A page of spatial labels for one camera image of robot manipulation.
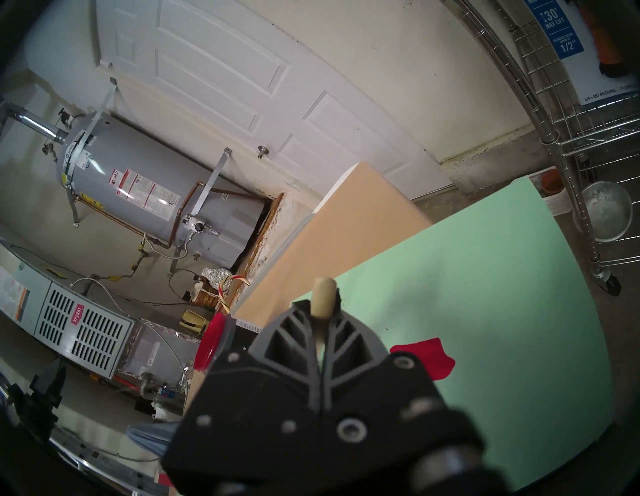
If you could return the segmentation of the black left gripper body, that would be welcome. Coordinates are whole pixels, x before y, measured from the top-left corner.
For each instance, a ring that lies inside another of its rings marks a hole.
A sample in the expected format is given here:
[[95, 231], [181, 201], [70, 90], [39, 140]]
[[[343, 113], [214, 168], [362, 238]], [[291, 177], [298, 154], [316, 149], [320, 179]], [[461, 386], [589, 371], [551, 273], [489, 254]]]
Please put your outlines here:
[[25, 429], [34, 439], [47, 443], [58, 421], [53, 409], [58, 408], [62, 401], [63, 382], [32, 380], [29, 388], [31, 394], [24, 393], [17, 383], [9, 385], [8, 399]]

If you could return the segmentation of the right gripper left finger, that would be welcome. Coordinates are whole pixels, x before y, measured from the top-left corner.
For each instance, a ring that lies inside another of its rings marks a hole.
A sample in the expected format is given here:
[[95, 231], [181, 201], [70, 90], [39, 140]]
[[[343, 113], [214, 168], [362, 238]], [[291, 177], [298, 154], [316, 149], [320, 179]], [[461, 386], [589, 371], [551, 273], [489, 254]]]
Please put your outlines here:
[[162, 459], [169, 478], [285, 478], [312, 465], [320, 379], [301, 300], [212, 363]]

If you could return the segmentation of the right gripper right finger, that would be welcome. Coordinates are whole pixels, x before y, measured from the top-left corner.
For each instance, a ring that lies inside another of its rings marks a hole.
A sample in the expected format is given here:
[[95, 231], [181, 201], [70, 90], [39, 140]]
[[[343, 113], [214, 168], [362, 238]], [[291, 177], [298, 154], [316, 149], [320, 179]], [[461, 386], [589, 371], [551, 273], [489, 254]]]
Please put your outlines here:
[[435, 382], [444, 379], [440, 338], [389, 351], [380, 337], [341, 308], [339, 289], [321, 291], [321, 411], [371, 416], [388, 401], [398, 416], [444, 409]]

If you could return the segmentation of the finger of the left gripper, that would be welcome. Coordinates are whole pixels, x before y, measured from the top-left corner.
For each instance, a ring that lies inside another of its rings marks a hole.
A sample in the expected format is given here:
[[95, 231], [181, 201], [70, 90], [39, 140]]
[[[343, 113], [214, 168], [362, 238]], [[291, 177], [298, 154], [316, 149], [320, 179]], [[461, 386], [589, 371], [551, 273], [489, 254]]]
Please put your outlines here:
[[30, 389], [41, 396], [60, 396], [66, 379], [65, 362], [61, 358], [55, 358], [40, 374], [34, 376]]

